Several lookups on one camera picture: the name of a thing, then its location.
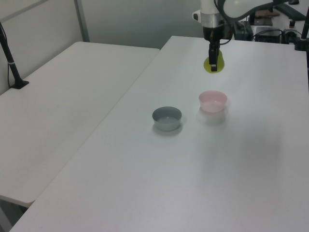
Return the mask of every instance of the wall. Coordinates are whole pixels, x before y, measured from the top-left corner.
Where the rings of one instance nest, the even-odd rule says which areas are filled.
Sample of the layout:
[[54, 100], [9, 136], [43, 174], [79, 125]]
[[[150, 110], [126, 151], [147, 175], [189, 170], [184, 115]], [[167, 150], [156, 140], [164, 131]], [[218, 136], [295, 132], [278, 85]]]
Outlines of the wall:
[[[3, 24], [19, 74], [25, 78], [74, 42], [82, 41], [74, 0], [49, 0]], [[8, 89], [0, 49], [0, 94]]]
[[161, 49], [171, 35], [203, 37], [192, 19], [200, 0], [80, 0], [95, 43]]

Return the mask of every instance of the gray bowl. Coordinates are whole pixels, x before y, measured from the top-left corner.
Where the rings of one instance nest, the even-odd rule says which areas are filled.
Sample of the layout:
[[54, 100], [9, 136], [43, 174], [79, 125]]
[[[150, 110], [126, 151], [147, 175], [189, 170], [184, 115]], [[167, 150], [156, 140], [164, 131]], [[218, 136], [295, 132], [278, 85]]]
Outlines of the gray bowl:
[[179, 127], [182, 113], [179, 109], [164, 106], [153, 112], [154, 125], [161, 131], [172, 131]]

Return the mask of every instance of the cable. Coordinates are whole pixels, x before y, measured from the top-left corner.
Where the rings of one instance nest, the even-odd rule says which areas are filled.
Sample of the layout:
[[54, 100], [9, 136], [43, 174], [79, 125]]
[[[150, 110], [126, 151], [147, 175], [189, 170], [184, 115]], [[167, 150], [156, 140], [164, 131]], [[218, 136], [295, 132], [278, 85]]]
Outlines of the cable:
[[[8, 38], [6, 37], [6, 34], [5, 34], [5, 30], [4, 30], [4, 28], [3, 28], [3, 26], [2, 26], [2, 24], [1, 24], [1, 22], [0, 22], [0, 28], [1, 28], [1, 30], [2, 30], [2, 33], [4, 34], [4, 37], [5, 37], [5, 41], [6, 41], [6, 43], [8, 42]], [[9, 85], [9, 88], [11, 88], [11, 86], [10, 86], [10, 65], [8, 64], [8, 85]]]
[[256, 34], [253, 36], [253, 39], [255, 40], [255, 36], [257, 36], [257, 35], [261, 35], [261, 34], [264, 34], [264, 33], [266, 33], [266, 32], [271, 32], [271, 31], [280, 31], [281, 34], [280, 34], [279, 36], [282, 36], [282, 34], [284, 33], [284, 31], [283, 31], [283, 30], [280, 30], [280, 29], [264, 30], [264, 31], [261, 31], [261, 32], [259, 32], [259, 33], [256, 33]]
[[300, 35], [301, 35], [301, 33], [300, 33], [299, 31], [297, 31], [297, 30], [293, 30], [293, 29], [285, 29], [285, 30], [284, 30], [284, 32], [286, 32], [286, 31], [295, 31], [295, 32], [297, 32], [298, 34], [300, 34]]
[[8, 64], [8, 85], [9, 85], [9, 88], [11, 88], [10, 86], [10, 79], [9, 79], [9, 76], [10, 76], [10, 69], [9, 69], [9, 64]]
[[222, 14], [221, 11], [219, 10], [219, 7], [218, 7], [218, 5], [217, 5], [216, 0], [213, 0], [213, 2], [214, 2], [214, 5], [216, 6], [217, 10], [219, 11], [219, 13], [222, 15], [222, 17], [225, 19], [225, 21], [227, 22], [228, 26], [230, 27], [230, 32], [231, 32], [230, 38], [228, 39], [227, 42], [221, 43], [221, 44], [220, 44], [220, 45], [225, 45], [225, 44], [229, 43], [229, 42], [232, 40], [232, 38], [233, 38], [232, 25], [231, 25], [231, 23], [227, 20], [227, 18], [224, 16], [224, 14]]
[[6, 37], [5, 30], [4, 30], [4, 28], [3, 28], [2, 24], [1, 24], [1, 22], [0, 22], [0, 28], [1, 28], [2, 32], [3, 32], [3, 34], [4, 34], [4, 37], [5, 37], [6, 42], [8, 42], [8, 38]]

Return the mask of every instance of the yellow sponge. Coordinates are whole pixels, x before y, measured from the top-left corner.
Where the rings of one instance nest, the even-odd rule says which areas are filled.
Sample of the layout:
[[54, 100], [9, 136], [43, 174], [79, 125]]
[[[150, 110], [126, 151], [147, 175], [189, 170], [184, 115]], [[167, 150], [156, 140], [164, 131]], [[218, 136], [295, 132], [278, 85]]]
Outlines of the yellow sponge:
[[222, 52], [219, 52], [218, 55], [218, 63], [217, 63], [217, 71], [216, 72], [212, 72], [211, 71], [211, 65], [209, 64], [209, 57], [207, 57], [207, 59], [204, 62], [204, 69], [209, 72], [209, 73], [218, 73], [220, 72], [222, 69], [224, 68], [224, 60], [223, 60], [223, 55]]

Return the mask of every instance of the table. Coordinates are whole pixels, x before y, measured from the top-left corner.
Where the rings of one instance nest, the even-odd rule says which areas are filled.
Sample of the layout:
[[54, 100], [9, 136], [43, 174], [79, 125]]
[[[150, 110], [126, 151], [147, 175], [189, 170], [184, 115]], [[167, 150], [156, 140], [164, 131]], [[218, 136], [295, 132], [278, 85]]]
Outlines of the table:
[[[221, 49], [209, 74], [208, 42], [173, 36], [11, 232], [307, 232], [306, 53]], [[209, 89], [227, 94], [224, 112], [199, 110]], [[165, 105], [183, 113], [175, 131], [153, 128]]]
[[0, 96], [0, 199], [29, 207], [158, 53], [75, 43]]

